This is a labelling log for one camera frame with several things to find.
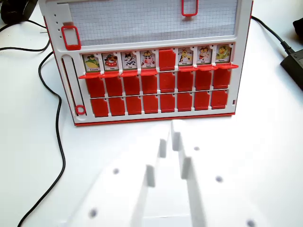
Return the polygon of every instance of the red flip tile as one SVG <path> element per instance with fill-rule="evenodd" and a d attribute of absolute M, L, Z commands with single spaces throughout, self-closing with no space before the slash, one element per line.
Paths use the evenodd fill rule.
<path fill-rule="evenodd" d="M 217 69 L 214 71 L 214 89 L 225 89 L 231 80 L 232 70 Z"/>
<path fill-rule="evenodd" d="M 210 95 L 207 91 L 195 92 L 195 110 L 208 110 Z"/>
<path fill-rule="evenodd" d="M 160 90 L 162 93 L 175 91 L 175 75 L 172 72 L 162 72 L 160 77 Z"/>
<path fill-rule="evenodd" d="M 178 72 L 178 91 L 191 91 L 193 89 L 194 75 L 192 72 Z"/>
<path fill-rule="evenodd" d="M 91 98 L 104 97 L 104 84 L 100 78 L 85 79 Z"/>
<path fill-rule="evenodd" d="M 176 54 L 172 49 L 159 50 L 160 71 L 175 70 Z"/>
<path fill-rule="evenodd" d="M 175 111 L 175 97 L 173 94 L 166 94 L 160 96 L 161 113 Z"/>
<path fill-rule="evenodd" d="M 213 91 L 211 106 L 212 109 L 224 109 L 227 104 L 227 91 Z"/>
<path fill-rule="evenodd" d="M 122 83 L 119 77 L 105 78 L 108 96 L 121 96 Z"/>
<path fill-rule="evenodd" d="M 124 90 L 127 96 L 139 95 L 140 94 L 140 84 L 139 78 L 137 76 L 124 77 Z"/>
<path fill-rule="evenodd" d="M 146 114 L 155 114 L 158 112 L 158 97 L 143 96 L 143 107 Z"/>
<path fill-rule="evenodd" d="M 196 91 L 200 90 L 209 90 L 210 84 L 212 82 L 212 73 L 211 71 L 200 71 L 196 72 Z"/>
<path fill-rule="evenodd" d="M 178 93 L 177 108 L 178 111 L 191 111 L 193 97 L 190 93 Z"/>
<path fill-rule="evenodd" d="M 95 117 L 108 117 L 107 102 L 103 98 L 91 99 L 91 108 Z"/>
<path fill-rule="evenodd" d="M 126 108 L 129 115 L 141 114 L 141 99 L 138 96 L 126 97 Z"/>
<path fill-rule="evenodd" d="M 157 77 L 155 75 L 141 76 L 141 81 L 143 94 L 157 93 Z"/>
<path fill-rule="evenodd" d="M 124 101 L 122 98 L 109 98 L 108 102 L 112 116 L 125 115 Z"/>

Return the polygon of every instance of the red plastic frame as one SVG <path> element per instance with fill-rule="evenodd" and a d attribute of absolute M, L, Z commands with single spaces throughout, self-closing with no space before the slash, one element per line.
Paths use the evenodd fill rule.
<path fill-rule="evenodd" d="M 64 33 L 64 30 L 65 29 L 75 29 L 75 32 L 76 32 L 76 36 L 77 36 L 77 40 L 78 40 L 78 44 L 75 45 L 68 45 L 66 43 L 66 37 L 65 37 L 65 33 Z M 78 33 L 78 29 L 76 26 L 74 25 L 65 25 L 65 26 L 62 26 L 61 27 L 61 31 L 62 31 L 62 36 L 63 36 L 63 40 L 64 40 L 64 43 L 65 43 L 65 47 L 68 51 L 77 51 L 77 50 L 81 50 L 81 42 L 80 42 L 80 38 L 79 38 L 79 33 Z"/>
<path fill-rule="evenodd" d="M 196 12 L 195 13 L 184 13 L 184 0 L 181 0 L 181 11 L 182 11 L 182 16 L 185 17 L 192 17 L 198 14 L 198 10 L 199 10 L 199 0 L 196 0 Z"/>
<path fill-rule="evenodd" d="M 77 105 L 75 106 L 75 111 L 78 115 L 84 115 L 86 113 L 86 109 L 83 105 Z"/>
<path fill-rule="evenodd" d="M 150 122 L 150 121 L 164 121 L 172 119 L 191 119 L 191 118 L 201 118 L 201 117 L 227 117 L 235 115 L 233 113 L 218 113 L 210 115 L 197 115 L 197 116 L 178 116 L 178 117 L 160 117 L 160 118 L 146 118 L 146 119 L 133 119 L 133 120 L 122 120 L 122 121 L 111 121 L 111 122 L 89 122 L 89 123 L 75 123 L 76 126 L 87 126 L 87 125 L 97 125 L 97 124 L 122 124 L 122 123 L 132 123 L 132 122 Z"/>

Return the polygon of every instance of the white table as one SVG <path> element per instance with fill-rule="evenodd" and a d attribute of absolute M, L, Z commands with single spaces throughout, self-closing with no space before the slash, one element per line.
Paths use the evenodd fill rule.
<path fill-rule="evenodd" d="M 302 9 L 301 0 L 257 0 L 253 15 L 294 50 L 300 50 L 303 45 L 294 35 L 292 22 L 303 17 Z M 31 20 L 43 23 L 39 7 Z M 30 23 L 15 25 L 0 33 L 1 47 L 41 48 L 48 37 L 40 31 Z M 61 169 L 54 130 L 58 100 L 42 86 L 37 72 L 50 51 L 49 47 L 44 53 L 0 52 L 3 227 L 17 226 Z M 280 66 L 285 56 L 278 40 L 252 21 L 236 115 L 186 122 L 193 137 L 202 141 L 202 152 L 218 155 L 225 176 L 234 179 L 272 226 L 301 227 L 303 93 Z M 169 121 L 162 121 L 75 127 L 53 58 L 43 67 L 42 75 L 63 97 L 60 132 L 67 166 L 60 182 L 25 221 L 25 227 L 56 227 L 64 222 L 96 174 L 121 154 L 123 146 L 151 125 L 169 125 Z M 179 177 L 178 156 L 170 151 L 160 163 L 157 187 L 149 191 L 145 216 L 158 217 L 153 220 L 163 220 L 162 226 L 187 227 L 188 215 L 186 183 Z"/>

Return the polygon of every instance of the white plastic piece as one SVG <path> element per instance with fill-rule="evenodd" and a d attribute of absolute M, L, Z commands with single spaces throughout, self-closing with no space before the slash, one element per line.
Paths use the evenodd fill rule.
<path fill-rule="evenodd" d="M 155 187 L 158 159 L 166 157 L 169 129 L 157 126 L 125 148 L 104 169 L 66 227 L 139 227 L 148 187 Z M 152 134 L 159 133 L 160 139 Z"/>
<path fill-rule="evenodd" d="M 209 150 L 195 146 L 184 121 L 173 120 L 172 146 L 179 152 L 193 227 L 269 227 L 269 223 L 230 179 L 222 177 Z"/>
<path fill-rule="evenodd" d="M 160 139 L 152 140 L 149 135 L 156 131 Z M 156 185 L 158 158 L 166 157 L 168 135 L 179 153 L 181 178 L 187 181 L 193 227 L 270 227 L 232 179 L 215 167 L 207 155 L 211 151 L 195 146 L 181 120 L 172 121 L 170 133 L 165 126 L 154 127 L 102 171 L 65 227 L 140 227 L 147 189 Z"/>

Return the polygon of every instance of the gray dot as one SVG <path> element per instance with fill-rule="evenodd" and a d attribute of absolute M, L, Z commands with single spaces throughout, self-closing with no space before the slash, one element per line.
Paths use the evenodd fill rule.
<path fill-rule="evenodd" d="M 216 181 L 219 182 L 219 183 L 221 183 L 221 182 L 223 181 L 223 178 L 220 177 L 220 176 L 217 176 L 217 177 L 216 177 Z"/>
<path fill-rule="evenodd" d="M 97 216 L 97 209 L 91 209 L 90 212 L 89 212 L 89 216 L 91 218 L 94 218 L 95 216 Z"/>
<path fill-rule="evenodd" d="M 118 173 L 119 173 L 119 169 L 114 169 L 114 170 L 113 170 L 113 173 L 114 173 L 114 174 L 118 174 Z"/>
<path fill-rule="evenodd" d="M 253 220 L 248 220 L 247 221 L 247 226 L 249 226 L 249 227 L 255 227 L 256 224 L 255 224 L 255 222 Z"/>

